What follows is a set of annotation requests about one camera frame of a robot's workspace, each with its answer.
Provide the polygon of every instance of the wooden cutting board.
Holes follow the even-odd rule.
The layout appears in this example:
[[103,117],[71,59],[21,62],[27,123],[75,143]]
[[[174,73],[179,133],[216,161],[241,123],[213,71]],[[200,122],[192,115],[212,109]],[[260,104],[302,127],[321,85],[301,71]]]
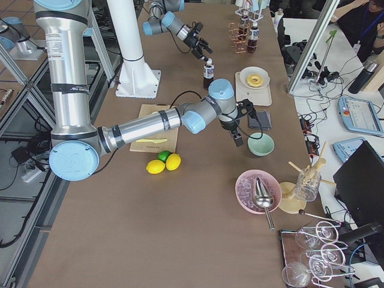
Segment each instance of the wooden cutting board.
[[[149,115],[153,112],[160,110],[166,110],[169,108],[169,105],[150,105],[142,104],[139,112],[139,118]],[[159,153],[163,150],[168,150],[172,153],[176,152],[176,143],[178,139],[178,128],[160,132],[151,136],[146,137],[145,139],[167,139],[163,143],[153,143],[153,142],[132,142],[130,151],[133,152],[150,152],[150,153]]]

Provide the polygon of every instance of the green bowl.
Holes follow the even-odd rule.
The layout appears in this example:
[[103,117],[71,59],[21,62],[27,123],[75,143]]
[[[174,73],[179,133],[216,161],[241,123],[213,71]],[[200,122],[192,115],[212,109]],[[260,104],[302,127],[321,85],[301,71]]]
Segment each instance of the green bowl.
[[[260,132],[253,133],[251,137],[259,138],[261,136]],[[273,139],[263,133],[263,137],[259,140],[248,138],[248,148],[250,151],[257,156],[265,156],[271,153],[275,148],[275,142]]]

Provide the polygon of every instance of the black cylinder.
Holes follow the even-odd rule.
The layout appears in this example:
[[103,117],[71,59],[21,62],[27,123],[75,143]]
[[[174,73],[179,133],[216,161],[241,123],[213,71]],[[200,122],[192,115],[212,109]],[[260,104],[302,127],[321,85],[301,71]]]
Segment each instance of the black cylinder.
[[349,86],[348,91],[352,94],[357,94],[371,78],[377,66],[377,63],[369,63],[368,66],[360,72],[359,76],[356,77],[355,81],[353,81],[353,83]]
[[375,233],[379,233],[383,231],[383,226],[379,222],[371,222],[369,224],[366,224],[364,226],[361,226],[355,230],[352,230],[350,232],[341,234],[338,239],[340,241],[351,243],[355,242],[356,240],[359,240],[363,237],[370,236]]

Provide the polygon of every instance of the metal scoop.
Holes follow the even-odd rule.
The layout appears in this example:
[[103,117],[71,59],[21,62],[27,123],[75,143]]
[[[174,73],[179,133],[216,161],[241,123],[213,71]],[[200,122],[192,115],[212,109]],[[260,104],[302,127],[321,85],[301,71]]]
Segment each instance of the metal scoop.
[[274,204],[274,198],[265,187],[263,181],[259,177],[253,180],[254,189],[252,190],[252,201],[260,209],[264,209],[269,229],[275,230],[274,223],[269,213],[269,208]]

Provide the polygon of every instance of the white table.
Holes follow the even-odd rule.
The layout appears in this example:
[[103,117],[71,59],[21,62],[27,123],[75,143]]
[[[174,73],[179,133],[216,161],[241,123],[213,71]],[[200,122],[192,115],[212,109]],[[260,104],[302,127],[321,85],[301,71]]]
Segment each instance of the white table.
[[[284,26],[286,27],[285,33],[290,35],[291,43],[299,42],[304,39],[309,39],[309,36],[315,26],[316,20],[311,19],[286,19],[284,18]],[[349,42],[345,38],[343,32],[339,29],[337,25],[329,25],[324,33],[319,45],[316,48],[317,59],[321,63],[326,51],[326,39],[329,37],[329,32],[333,30],[337,30],[336,36],[333,40],[331,49],[329,51],[326,66],[328,66],[328,70],[330,72],[338,71],[341,72],[341,76],[344,79],[344,85],[346,86],[350,81],[352,81],[362,70],[362,64],[360,60],[355,57],[356,54],[352,50]],[[343,65],[351,59],[341,71]],[[349,73],[353,70],[357,69],[355,72],[347,75],[343,75],[344,73]],[[301,80],[299,84],[296,86],[294,90],[296,109],[301,114],[310,113],[310,109],[306,100],[316,92],[312,92],[309,90],[309,82],[307,80]],[[331,91],[335,87],[334,84],[329,83],[326,88],[321,90],[322,95],[326,95],[328,97],[336,97],[341,93],[341,85],[337,84],[336,88]],[[311,84],[311,89],[315,90],[316,86]],[[358,94],[352,95],[348,92],[347,89],[344,90],[344,94],[351,95],[355,98],[360,98],[364,100],[370,100],[374,104],[378,106],[382,106],[383,97],[381,96],[379,91],[376,92],[359,92]],[[310,107],[313,111],[319,111],[328,105],[323,105],[321,107],[319,105],[320,102],[310,101]],[[318,113],[319,117],[323,117],[324,113]],[[312,132],[319,136],[321,148],[325,141],[328,142],[329,146],[325,151],[324,157],[327,160],[325,167],[322,170],[322,178],[325,180],[333,181],[333,175],[335,172],[341,167],[342,162],[336,156],[332,144],[337,141],[342,141],[346,139],[351,139],[354,137],[362,136],[366,140],[369,141],[371,146],[380,154],[384,155],[384,139],[370,136],[367,134],[358,134],[349,131],[343,124],[341,117],[338,112],[337,100],[332,100],[331,105],[326,110],[327,119],[318,124],[317,130],[316,127],[312,129]],[[378,114],[379,118],[384,118],[384,108]],[[334,198],[335,187],[321,183],[319,188],[319,193],[322,200],[323,208],[327,206],[331,212],[339,211],[342,209],[340,204]],[[335,213],[332,215],[333,218],[343,221],[344,211],[339,213]],[[356,268],[356,274],[361,278],[360,281],[373,278],[380,277],[382,281],[384,281],[384,272],[379,265],[372,265],[371,263],[359,263],[353,265]]]

